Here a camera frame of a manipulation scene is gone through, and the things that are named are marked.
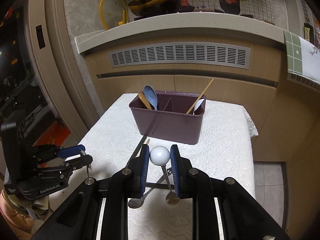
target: lace tablecloth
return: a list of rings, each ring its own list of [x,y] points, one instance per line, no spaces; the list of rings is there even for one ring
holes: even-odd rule
[[[93,157],[91,177],[97,180],[111,177],[126,165],[141,140],[128,106],[136,95],[122,95],[81,140],[86,153]],[[255,135],[258,135],[256,127],[243,106],[207,100],[197,144],[150,138],[149,147],[162,145],[170,149],[172,144],[177,144],[180,155],[190,159],[193,167],[212,178],[233,177],[255,197],[251,149],[251,137]],[[161,176],[161,168],[150,162],[147,181],[156,182]],[[86,177],[85,168],[75,171],[68,188],[50,195],[52,209],[55,210]],[[128,239],[192,238],[192,200],[181,200],[170,206],[165,202],[168,192],[154,189],[142,207],[128,208]]]

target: ventilation grille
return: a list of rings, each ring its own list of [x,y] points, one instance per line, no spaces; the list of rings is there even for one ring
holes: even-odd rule
[[[290,81],[298,83],[298,84],[300,84],[302,86],[311,88],[312,90],[315,90],[318,93],[320,93],[320,85],[319,84],[317,84],[317,83],[315,83],[315,82],[313,82],[313,81],[311,81],[311,80],[309,80],[307,78],[304,78],[302,76],[289,73],[287,80],[290,80]]]
[[[249,69],[251,49],[208,42],[172,42],[113,51],[112,67],[157,64],[199,63]]]

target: chopstick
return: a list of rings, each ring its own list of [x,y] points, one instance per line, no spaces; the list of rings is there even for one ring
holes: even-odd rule
[[[199,97],[196,99],[196,101],[193,103],[193,105],[190,107],[190,109],[186,112],[186,114],[189,114],[191,110],[195,107],[196,103],[199,101],[199,99],[204,95],[208,87],[210,87],[211,83],[213,82],[214,78],[209,82],[209,84],[205,87],[205,89],[202,91],[202,93],[199,95]]]
[[[135,148],[133,154],[131,155],[130,159],[128,160],[127,165],[125,166],[125,168],[128,167],[130,160],[133,159],[133,158],[135,158],[135,157],[137,156],[137,154],[138,154],[139,150],[141,149],[142,144],[144,143],[144,141],[146,140],[146,138],[147,138],[147,137],[146,137],[145,135],[141,138],[141,140],[140,140],[140,142],[138,143],[137,147]]]

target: green checkered towel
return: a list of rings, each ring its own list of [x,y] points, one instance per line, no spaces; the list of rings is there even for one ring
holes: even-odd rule
[[[284,30],[288,73],[320,84],[320,49],[298,35]]]

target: utensil holder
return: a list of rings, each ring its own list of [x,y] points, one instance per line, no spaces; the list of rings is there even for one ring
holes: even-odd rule
[[[140,134],[167,141],[196,144],[199,141],[206,100],[193,115],[192,112],[186,112],[200,94],[159,90],[156,94],[157,111],[147,109],[138,96],[129,104]]]

